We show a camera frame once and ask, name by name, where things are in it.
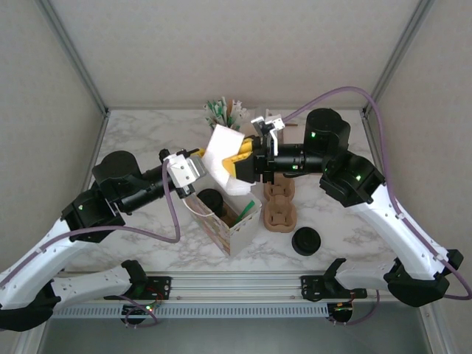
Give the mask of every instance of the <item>marble table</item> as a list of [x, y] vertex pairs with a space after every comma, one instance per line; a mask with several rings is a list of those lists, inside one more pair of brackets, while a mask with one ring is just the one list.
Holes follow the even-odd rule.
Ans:
[[[272, 111], [285, 115], [291, 111]], [[350, 149], [372, 160], [364, 127], [358, 111], [339, 111], [351, 124]], [[112, 111], [98, 161], [114, 150], [132, 152], [142, 171], [159, 165], [162, 148], [205, 147], [211, 131], [202, 110]], [[294, 122], [303, 124], [306, 115]], [[387, 244], [362, 219], [346, 211], [341, 204], [319, 188], [319, 176], [295, 179], [293, 203], [298, 213], [296, 228], [310, 226], [322, 238], [322, 247], [313, 256], [298, 255], [291, 247], [291, 236], [269, 232], [260, 220], [253, 243], [241, 253], [228, 258], [200, 229], [178, 197], [173, 193], [181, 242], [163, 243], [140, 235], [114, 232], [100, 245], [74, 259], [67, 271], [102, 271], [136, 259], [146, 271], [321, 271], [337, 257], [351, 260], [391, 260]], [[262, 184], [253, 193], [264, 203]], [[129, 226], [174, 236], [169, 210], [164, 199], [124, 215]]]

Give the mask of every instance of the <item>cardboard box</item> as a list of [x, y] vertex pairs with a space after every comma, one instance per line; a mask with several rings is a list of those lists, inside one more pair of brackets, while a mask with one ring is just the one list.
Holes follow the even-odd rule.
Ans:
[[197, 197], [198, 192], [206, 188], [217, 190], [223, 196], [224, 203], [232, 209], [234, 215], [239, 215], [246, 206], [253, 201], [254, 206], [245, 214], [244, 218], [233, 227], [229, 227], [216, 215], [200, 216], [190, 212], [198, 225], [216, 243], [218, 248], [226, 256], [235, 256], [242, 249], [251, 244], [257, 234], [259, 226], [260, 210], [262, 203], [253, 194], [248, 195], [227, 195], [224, 190], [210, 177], [205, 176], [193, 184], [195, 193], [186, 199], [186, 202], [195, 212], [208, 215], [212, 211]]

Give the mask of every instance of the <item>gray wall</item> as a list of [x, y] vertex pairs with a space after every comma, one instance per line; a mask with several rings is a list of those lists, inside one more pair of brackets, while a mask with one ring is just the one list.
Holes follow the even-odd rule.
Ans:
[[0, 1], [0, 269], [80, 191], [101, 119], [33, 0]]
[[109, 107], [182, 109], [221, 95], [286, 108], [346, 83], [373, 89], [418, 0], [51, 2]]
[[[472, 282], [472, 1], [436, 1], [381, 98], [398, 199]], [[450, 293], [464, 294], [457, 282]], [[441, 301], [461, 353], [472, 302]]]
[[0, 348], [1, 352], [4, 354], [13, 353], [13, 346], [15, 346], [16, 341], [20, 335], [16, 332], [1, 332], [0, 333]]

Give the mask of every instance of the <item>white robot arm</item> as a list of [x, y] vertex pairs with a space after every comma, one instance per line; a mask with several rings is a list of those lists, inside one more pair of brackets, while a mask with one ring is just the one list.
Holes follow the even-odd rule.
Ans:
[[[449, 286], [445, 277], [450, 273], [444, 263], [458, 269], [463, 256], [432, 240], [397, 202], [401, 211], [398, 215], [390, 201], [385, 178], [372, 162], [347, 149], [349, 124], [334, 110], [319, 108], [307, 117], [302, 144], [279, 145], [273, 139], [273, 132], [283, 126], [277, 124], [279, 117], [270, 119], [252, 121], [263, 136], [262, 141], [253, 142], [251, 153], [224, 161], [228, 172], [248, 183], [259, 181], [261, 175], [263, 182], [273, 182], [274, 173], [291, 178], [321, 173], [320, 187], [372, 225], [398, 256], [380, 263], [337, 259], [321, 281], [318, 279], [313, 288], [306, 289], [307, 298], [319, 300], [326, 290], [336, 295], [355, 288], [388, 290], [401, 302], [416, 307], [442, 298]], [[403, 218], [423, 236], [431, 249], [407, 227]]]
[[99, 273], [55, 276], [77, 255], [122, 227], [125, 222], [119, 212], [131, 214], [163, 197], [165, 179], [169, 191], [175, 190], [181, 198], [191, 194], [192, 183], [206, 173], [200, 158], [191, 155], [185, 150], [173, 155], [162, 150], [163, 165], [145, 173], [126, 151], [107, 155], [93, 169], [96, 181], [91, 189], [79, 194], [47, 235], [0, 273], [0, 329], [29, 330], [45, 322], [53, 311], [104, 296], [131, 296], [144, 288], [148, 279], [135, 260]]

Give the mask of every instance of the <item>purple cable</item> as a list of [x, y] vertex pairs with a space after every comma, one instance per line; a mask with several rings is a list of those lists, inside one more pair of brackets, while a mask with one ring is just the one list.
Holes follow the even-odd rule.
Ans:
[[[90, 232], [98, 232], [98, 231], [116, 231], [116, 230], [121, 230], [121, 231], [128, 231], [128, 232], [135, 232], [137, 234], [141, 234], [144, 236], [148, 236], [151, 238], [155, 238], [156, 240], [168, 242], [168, 243], [177, 243], [180, 241], [180, 226], [178, 224], [178, 219], [177, 219], [177, 214], [176, 210], [174, 208], [174, 204], [172, 202], [172, 198], [170, 197], [170, 190], [169, 190], [169, 185], [168, 185], [168, 178], [167, 178], [167, 164], [169, 163], [168, 160], [164, 160], [164, 163], [162, 164], [162, 181], [164, 183], [164, 194], [165, 198], [167, 200], [167, 205], [169, 206], [169, 211], [170, 215], [172, 216], [172, 220], [174, 222], [174, 227], [176, 229], [176, 238], [167, 238], [158, 234], [155, 234], [150, 231], [146, 230], [141, 230], [141, 229], [136, 229], [134, 227], [129, 227], [129, 226], [95, 226], [95, 227], [88, 227], [86, 229], [78, 229], [78, 230], [73, 230], [69, 232], [64, 232], [61, 235], [58, 235], [56, 237], [53, 237], [51, 240], [43, 243], [41, 246], [39, 246], [39, 250], [42, 252], [45, 252], [49, 246], [52, 244], [63, 240], [64, 238], [72, 237], [72, 236], [77, 236], [77, 235], [82, 235], [82, 234], [88, 234]], [[18, 264], [15, 269], [13, 269], [1, 282], [0, 282], [0, 288], [3, 288], [21, 269], [23, 269], [29, 262], [31, 262], [36, 256], [38, 256], [39, 253], [33, 252], [31, 253], [28, 257], [26, 257], [20, 264]]]
[[[361, 317], [360, 319], [356, 319], [354, 321], [341, 322], [341, 323], [344, 326], [358, 325], [359, 323], [364, 322], [364, 321], [368, 320], [370, 317], [374, 316], [374, 313], [376, 312], [376, 310], [378, 308], [378, 304], [380, 304], [380, 302], [381, 302], [381, 295], [378, 292], [378, 290], [375, 291], [375, 294], [377, 295], [377, 301], [375, 301], [374, 307], [372, 308], [372, 310], [370, 310], [370, 312], [366, 316]], [[333, 318], [330, 318], [329, 320], [330, 320], [330, 322], [336, 323], [336, 320], [333, 319]]]
[[[138, 304], [136, 301], [130, 299], [129, 297], [126, 297], [126, 296], [123, 296], [123, 295], [119, 295], [118, 296], [119, 298], [123, 299], [123, 300], [126, 300], [128, 302], [130, 302], [131, 304], [133, 304], [135, 307], [130, 309], [127, 313], [126, 313], [126, 316], [125, 316], [125, 325], [126, 326], [133, 326], [134, 328], [146, 328], [146, 327], [152, 327], [152, 326], [155, 326], [155, 325], [158, 325], [159, 324], [159, 321], [156, 317], [156, 315], [153, 313], [153, 311], [151, 310], [148, 310], [145, 306], [142, 306], [140, 304]], [[149, 314], [149, 316], [152, 317], [152, 319], [154, 320], [153, 323], [150, 323], [150, 324], [130, 324], [128, 322], [128, 318], [129, 316], [136, 310], [143, 310], [144, 312], [146, 312], [147, 314]]]
[[[375, 112], [375, 115], [377, 117], [377, 122], [378, 122], [378, 132], [380, 135], [380, 141], [381, 141], [381, 154], [382, 154], [382, 161], [383, 161], [383, 171], [385, 175], [385, 180], [386, 180], [386, 188], [387, 192], [389, 193], [389, 199], [390, 202], [392, 203], [393, 209], [398, 215], [402, 215], [402, 211], [400, 207], [398, 206], [397, 199], [395, 197], [395, 193], [393, 190], [393, 183], [392, 183], [392, 174], [390, 172], [390, 161], [389, 161], [389, 156], [386, 152], [386, 142], [385, 142], [385, 136], [384, 136], [384, 126], [382, 125], [382, 119], [381, 119], [381, 113], [380, 109], [377, 105], [377, 103], [374, 101], [374, 99], [362, 88], [355, 87], [355, 86], [343, 86], [339, 88], [335, 88], [334, 90], [331, 90], [325, 94], [322, 94], [321, 96], [315, 98], [314, 100], [311, 100], [309, 103], [306, 105], [302, 106], [300, 109], [297, 109], [295, 112], [292, 114], [289, 114], [285, 118], [283, 118], [283, 122], [288, 122], [290, 119], [298, 116], [301, 114], [303, 111], [306, 111], [307, 109], [313, 107], [315, 104], [320, 103], [324, 99], [333, 96], [334, 94], [339, 94], [342, 92], [347, 92], [347, 91], [353, 91], [357, 92], [358, 94], [361, 94], [364, 96], [367, 101], [369, 101], [370, 105], [372, 106], [372, 109]], [[434, 249], [434, 247], [416, 230], [416, 228], [412, 225], [410, 221], [408, 221], [406, 218], [402, 219], [403, 223], [410, 229], [411, 232], [413, 232], [413, 235], [417, 237], [417, 239], [433, 254], [434, 257], [437, 257], [439, 253]], [[454, 300], [470, 300], [472, 299], [472, 289], [467, 283], [467, 280], [456, 270], [452, 265], [450, 265], [448, 262], [446, 262], [444, 259], [441, 257], [438, 258], [438, 260], [460, 281], [464, 289], [467, 291], [467, 295], [465, 296], [460, 296], [460, 295], [445, 295], [444, 297], [446, 299], [454, 299]]]

